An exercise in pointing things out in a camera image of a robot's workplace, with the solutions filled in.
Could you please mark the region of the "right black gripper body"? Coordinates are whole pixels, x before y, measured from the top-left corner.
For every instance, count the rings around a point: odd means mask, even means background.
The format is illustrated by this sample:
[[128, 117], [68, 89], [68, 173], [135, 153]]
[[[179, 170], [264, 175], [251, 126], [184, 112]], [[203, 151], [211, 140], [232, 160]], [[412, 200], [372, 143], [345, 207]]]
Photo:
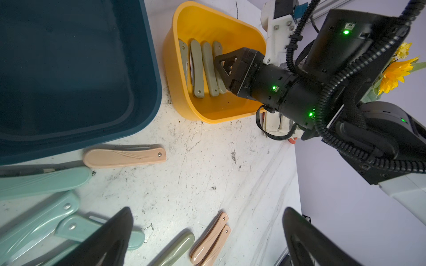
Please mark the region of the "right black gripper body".
[[264, 64], [264, 55], [249, 48], [229, 54], [229, 91], [254, 100], [280, 113], [296, 113], [296, 88], [299, 76], [293, 72]]

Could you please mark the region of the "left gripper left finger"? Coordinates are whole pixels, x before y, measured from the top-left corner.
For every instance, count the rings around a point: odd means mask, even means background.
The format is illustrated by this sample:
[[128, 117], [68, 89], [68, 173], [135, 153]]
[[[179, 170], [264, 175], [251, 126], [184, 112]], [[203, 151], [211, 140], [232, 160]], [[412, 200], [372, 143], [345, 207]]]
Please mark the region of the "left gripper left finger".
[[58, 266], [122, 266], [133, 229], [133, 216], [129, 207], [95, 231], [71, 253], [56, 263]]

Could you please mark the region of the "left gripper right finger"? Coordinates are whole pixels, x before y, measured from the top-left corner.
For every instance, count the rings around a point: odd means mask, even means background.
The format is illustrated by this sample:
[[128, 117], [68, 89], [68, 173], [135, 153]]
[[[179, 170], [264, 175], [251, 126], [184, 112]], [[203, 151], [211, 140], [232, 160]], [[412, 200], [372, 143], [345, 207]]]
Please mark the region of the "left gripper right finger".
[[290, 258], [294, 266], [359, 266], [301, 214], [287, 207], [282, 218]]

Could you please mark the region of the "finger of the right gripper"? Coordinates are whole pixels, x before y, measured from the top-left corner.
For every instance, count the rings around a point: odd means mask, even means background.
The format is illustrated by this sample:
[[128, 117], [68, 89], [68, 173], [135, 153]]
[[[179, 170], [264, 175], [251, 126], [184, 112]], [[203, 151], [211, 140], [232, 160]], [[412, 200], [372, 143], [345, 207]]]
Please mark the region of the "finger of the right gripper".
[[217, 55], [214, 59], [215, 69], [222, 78], [225, 88], [232, 93], [238, 93], [244, 83], [248, 68], [247, 53], [247, 48], [240, 48]]

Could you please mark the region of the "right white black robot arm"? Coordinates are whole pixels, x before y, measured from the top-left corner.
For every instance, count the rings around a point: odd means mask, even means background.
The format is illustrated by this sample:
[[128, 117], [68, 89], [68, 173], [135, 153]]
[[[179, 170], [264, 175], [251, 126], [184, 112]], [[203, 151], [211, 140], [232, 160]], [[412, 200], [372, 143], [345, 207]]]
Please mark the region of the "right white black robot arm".
[[317, 37], [298, 57], [318, 1], [267, 2], [261, 24], [267, 48], [240, 48], [214, 56], [225, 88], [290, 121], [282, 141], [302, 131], [320, 137], [369, 184], [377, 185], [420, 221], [426, 220], [426, 129], [380, 96], [426, 65], [403, 61], [403, 42], [426, 6], [409, 1], [398, 17], [332, 9]]

